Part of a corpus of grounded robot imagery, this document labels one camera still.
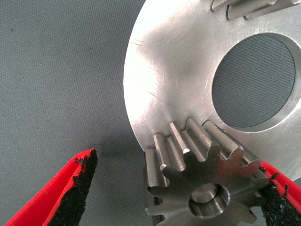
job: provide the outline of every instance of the aluminum plate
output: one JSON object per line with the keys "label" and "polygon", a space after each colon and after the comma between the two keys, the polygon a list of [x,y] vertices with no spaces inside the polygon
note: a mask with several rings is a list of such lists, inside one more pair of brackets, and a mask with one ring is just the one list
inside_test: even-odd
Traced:
{"label": "aluminum plate", "polygon": [[[255,19],[227,20],[210,0],[146,0],[129,41],[124,70],[127,114],[143,150],[156,132],[169,134],[194,117],[214,121],[290,179],[301,177],[301,5]],[[232,128],[215,111],[212,83],[228,51],[240,41],[266,34],[290,50],[296,77],[284,107],[257,126]]]}

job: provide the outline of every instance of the gray fabric surface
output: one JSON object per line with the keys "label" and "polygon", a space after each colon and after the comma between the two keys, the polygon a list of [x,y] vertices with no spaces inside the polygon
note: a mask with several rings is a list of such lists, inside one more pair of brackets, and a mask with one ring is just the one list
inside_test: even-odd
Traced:
{"label": "gray fabric surface", "polygon": [[252,36],[220,63],[212,90],[214,107],[228,125],[258,125],[282,108],[294,78],[294,61],[287,47],[270,36]]}
{"label": "gray fabric surface", "polygon": [[0,225],[91,147],[99,163],[80,225],[151,225],[122,89],[143,2],[0,1]]}

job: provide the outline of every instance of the large hole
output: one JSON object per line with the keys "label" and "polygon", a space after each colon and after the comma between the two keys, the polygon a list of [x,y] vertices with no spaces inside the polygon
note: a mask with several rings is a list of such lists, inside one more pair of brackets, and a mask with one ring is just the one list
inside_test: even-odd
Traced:
{"label": "large hole", "polygon": [[294,59],[286,45],[270,35],[255,35],[233,47],[218,66],[214,107],[229,126],[256,126],[286,104],[294,81]]}
{"label": "large hole", "polygon": [[[214,196],[209,200],[196,201],[194,195],[203,190],[204,186],[214,187]],[[200,218],[214,218],[225,211],[230,203],[230,194],[228,190],[221,185],[206,184],[197,188],[189,200],[189,207],[191,212]]]}

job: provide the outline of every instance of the metal gear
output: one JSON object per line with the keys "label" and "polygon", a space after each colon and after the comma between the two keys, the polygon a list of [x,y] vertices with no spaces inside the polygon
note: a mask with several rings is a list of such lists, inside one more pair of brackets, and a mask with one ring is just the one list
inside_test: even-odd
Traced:
{"label": "metal gear", "polygon": [[171,136],[154,135],[145,151],[146,211],[158,226],[236,226],[253,223],[257,190],[268,180],[256,156],[213,122],[189,118]]}

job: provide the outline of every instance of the spur gear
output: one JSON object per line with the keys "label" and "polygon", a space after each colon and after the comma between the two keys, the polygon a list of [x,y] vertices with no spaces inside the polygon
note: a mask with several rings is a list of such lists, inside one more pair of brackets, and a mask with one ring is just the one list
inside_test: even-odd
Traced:
{"label": "spur gear", "polygon": [[236,226],[253,223],[252,206],[264,199],[257,190],[268,180],[260,162],[234,138],[207,121],[189,118],[180,131],[154,135],[145,151],[146,211],[158,226]]}

